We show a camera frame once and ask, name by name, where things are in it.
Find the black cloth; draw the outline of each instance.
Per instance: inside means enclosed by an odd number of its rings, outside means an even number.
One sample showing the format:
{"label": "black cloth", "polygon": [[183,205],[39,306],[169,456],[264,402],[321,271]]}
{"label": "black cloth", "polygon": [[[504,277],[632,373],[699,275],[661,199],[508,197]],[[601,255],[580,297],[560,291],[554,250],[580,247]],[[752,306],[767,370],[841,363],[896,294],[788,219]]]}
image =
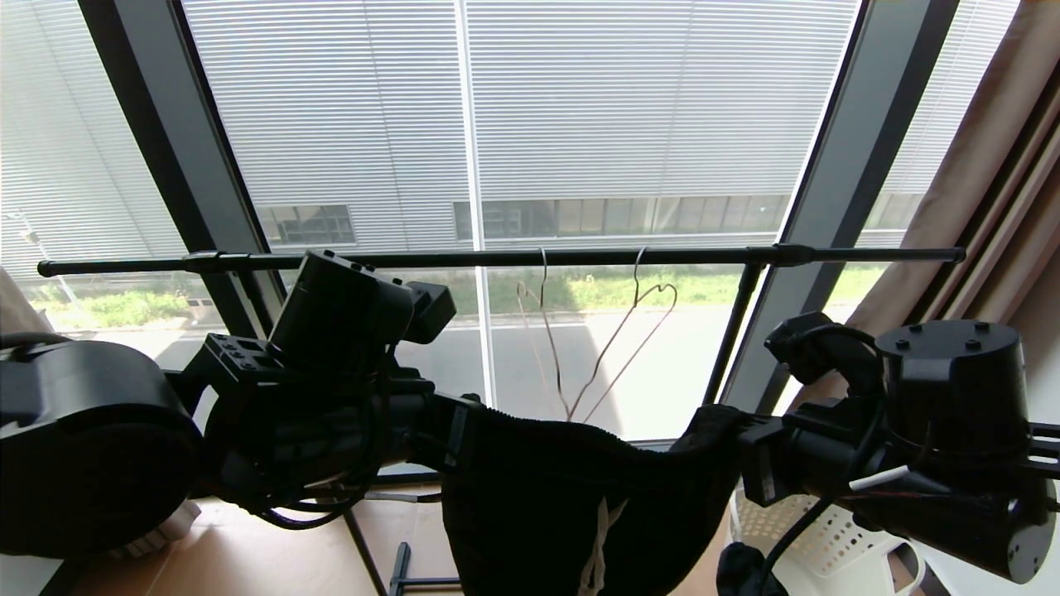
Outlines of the black cloth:
{"label": "black cloth", "polygon": [[629,502],[604,543],[601,596],[669,594],[725,512],[744,420],[731,407],[701,407],[682,438],[659,453],[585,424],[488,413],[470,472],[442,481],[464,594],[576,594],[604,496],[611,509]]}
{"label": "black cloth", "polygon": [[762,551],[754,546],[742,542],[726,546],[718,562],[718,596],[788,596],[788,591],[772,572],[765,579],[765,591],[759,592],[764,563]]}

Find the laundry basket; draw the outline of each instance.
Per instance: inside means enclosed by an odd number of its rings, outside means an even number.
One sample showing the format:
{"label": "laundry basket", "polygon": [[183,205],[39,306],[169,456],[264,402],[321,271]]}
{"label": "laundry basket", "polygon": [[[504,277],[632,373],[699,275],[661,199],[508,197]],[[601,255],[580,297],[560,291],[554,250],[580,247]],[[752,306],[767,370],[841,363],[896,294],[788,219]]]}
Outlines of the laundry basket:
{"label": "laundry basket", "polygon": [[[793,495],[762,508],[738,488],[729,503],[729,537],[768,554],[816,502],[814,496]],[[913,581],[896,591],[887,556],[903,545],[915,554],[917,568]],[[849,511],[834,505],[792,543],[773,568],[791,596],[906,596],[920,584],[924,571],[923,557],[908,541],[867,531],[853,523]]]}

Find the beige curtain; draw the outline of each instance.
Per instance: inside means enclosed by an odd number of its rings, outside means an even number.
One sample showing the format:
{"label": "beige curtain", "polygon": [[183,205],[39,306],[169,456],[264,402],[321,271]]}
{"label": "beige curtain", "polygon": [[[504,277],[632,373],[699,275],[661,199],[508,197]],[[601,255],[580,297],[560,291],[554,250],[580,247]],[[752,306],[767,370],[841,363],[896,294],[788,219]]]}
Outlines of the beige curtain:
{"label": "beige curtain", "polygon": [[[1009,321],[1060,245],[1058,64],[1060,2],[1024,0],[902,241],[968,258],[890,265],[848,325],[878,335],[938,318]],[[792,406],[844,391],[828,375]]]}

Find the robotic arm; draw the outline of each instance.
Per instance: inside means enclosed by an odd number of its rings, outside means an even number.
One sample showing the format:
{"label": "robotic arm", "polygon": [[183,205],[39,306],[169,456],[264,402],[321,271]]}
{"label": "robotic arm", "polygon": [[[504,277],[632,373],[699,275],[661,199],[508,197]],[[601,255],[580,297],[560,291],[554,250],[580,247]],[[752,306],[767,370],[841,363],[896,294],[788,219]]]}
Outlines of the robotic arm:
{"label": "robotic arm", "polygon": [[[871,338],[819,313],[791,319],[770,350],[803,383],[837,370],[847,399],[782,418],[704,406],[689,431],[701,435],[679,441],[685,451],[655,453],[587,425],[509,417],[399,366],[399,341],[430,343],[455,312],[445,286],[384,279],[324,251],[306,255],[267,340],[211,334],[182,371],[114,344],[4,336],[0,551],[114,548],[190,494],[281,527],[316,527],[398,461],[442,472],[447,516],[458,495],[484,494],[498,478],[590,487],[632,504],[713,470],[711,484],[682,494],[697,495],[690,510],[709,507],[703,519],[714,525],[742,475],[761,506],[815,494],[869,529],[1018,583],[1053,541],[1060,426],[1027,421],[1009,328],[933,321]],[[218,399],[199,433],[191,414],[207,387]],[[708,443],[714,451],[703,451]],[[624,515],[638,514],[653,526],[650,512]],[[458,540],[448,519],[446,527]],[[709,541],[713,528],[704,531]],[[696,540],[699,553],[676,569],[702,554]]]}

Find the drawstring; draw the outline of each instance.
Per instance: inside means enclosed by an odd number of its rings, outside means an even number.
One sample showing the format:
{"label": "drawstring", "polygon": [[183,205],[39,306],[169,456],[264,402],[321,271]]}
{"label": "drawstring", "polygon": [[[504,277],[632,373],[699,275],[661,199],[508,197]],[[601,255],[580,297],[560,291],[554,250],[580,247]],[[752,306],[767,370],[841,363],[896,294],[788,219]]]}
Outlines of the drawstring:
{"label": "drawstring", "polygon": [[597,596],[603,590],[603,543],[607,539],[607,530],[618,521],[618,518],[622,514],[622,509],[625,508],[625,504],[629,502],[630,499],[626,498],[614,511],[610,511],[607,509],[607,497],[605,496],[600,499],[600,506],[597,507],[597,536],[593,543],[593,553],[589,555],[589,560],[585,562],[585,566],[582,568],[582,583],[578,588],[578,596]]}

